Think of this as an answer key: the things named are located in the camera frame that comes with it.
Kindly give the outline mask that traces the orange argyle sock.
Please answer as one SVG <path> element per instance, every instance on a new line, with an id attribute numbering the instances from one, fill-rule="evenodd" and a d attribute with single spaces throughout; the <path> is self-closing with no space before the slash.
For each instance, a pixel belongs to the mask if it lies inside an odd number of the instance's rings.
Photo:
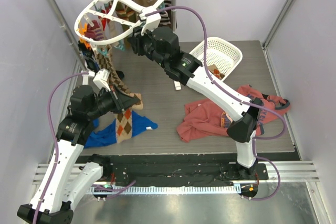
<path id="1" fill-rule="evenodd" d="M 132 137 L 132 109 L 127 109 L 115 115 L 115 137 L 121 143 Z"/>
<path id="2" fill-rule="evenodd" d="M 210 66 L 207 66 L 208 70 L 219 80 L 222 80 L 225 75 L 220 72 L 220 70 L 217 68 L 215 64 L 212 64 Z"/>

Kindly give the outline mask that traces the brown argyle sock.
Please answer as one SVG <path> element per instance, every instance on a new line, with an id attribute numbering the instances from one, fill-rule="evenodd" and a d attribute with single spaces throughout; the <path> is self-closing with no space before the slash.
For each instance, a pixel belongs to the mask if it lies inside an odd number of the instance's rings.
<path id="1" fill-rule="evenodd" d="M 112 47 L 110 45 L 97 46 L 96 52 L 94 53 L 96 62 L 100 69 L 104 68 L 110 71 L 110 76 L 108 80 L 109 85 L 115 85 L 121 92 L 130 95 L 132 97 L 138 98 L 139 101 L 132 106 L 133 109 L 142 110 L 143 101 L 140 93 L 133 93 L 118 76 L 116 68 L 113 65 L 113 55 Z"/>

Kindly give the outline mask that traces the black blue sport sock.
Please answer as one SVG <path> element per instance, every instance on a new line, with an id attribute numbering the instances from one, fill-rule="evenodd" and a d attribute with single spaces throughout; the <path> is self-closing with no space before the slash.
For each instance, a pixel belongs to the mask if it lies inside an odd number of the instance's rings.
<path id="1" fill-rule="evenodd" d="M 88 49 L 86 45 L 80 41 L 78 41 L 78 48 L 87 64 L 87 68 L 91 71 L 98 72 L 99 66 L 95 60 L 93 51 Z"/>

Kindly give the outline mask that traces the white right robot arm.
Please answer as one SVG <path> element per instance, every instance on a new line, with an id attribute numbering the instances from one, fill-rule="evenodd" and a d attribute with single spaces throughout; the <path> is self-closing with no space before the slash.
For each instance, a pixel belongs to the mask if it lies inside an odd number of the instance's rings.
<path id="1" fill-rule="evenodd" d="M 170 79 L 199 92 L 226 112 L 232 120 L 227 134 L 236 144 L 237 173 L 242 179 L 254 176 L 258 161 L 253 138 L 256 136 L 261 100 L 251 100 L 226 84 L 215 82 L 212 73 L 200 60 L 181 50 L 178 36 L 168 27 L 145 32 L 136 27 L 128 42 L 135 54 L 156 62 Z"/>

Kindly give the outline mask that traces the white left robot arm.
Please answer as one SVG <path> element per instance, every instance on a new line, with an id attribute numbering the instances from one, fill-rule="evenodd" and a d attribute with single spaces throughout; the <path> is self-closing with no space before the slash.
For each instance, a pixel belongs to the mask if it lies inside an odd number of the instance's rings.
<path id="1" fill-rule="evenodd" d="M 110 160 L 93 154 L 80 174 L 69 181 L 73 166 L 95 129 L 94 120 L 108 112 L 124 112 L 139 101 L 116 86 L 110 90 L 101 88 L 98 94 L 89 85 L 76 87 L 68 114 L 58 126 L 54 155 L 43 181 L 30 203 L 19 207 L 17 215 L 27 223 L 71 223 L 74 210 L 94 182 L 105 182 L 112 174 Z"/>

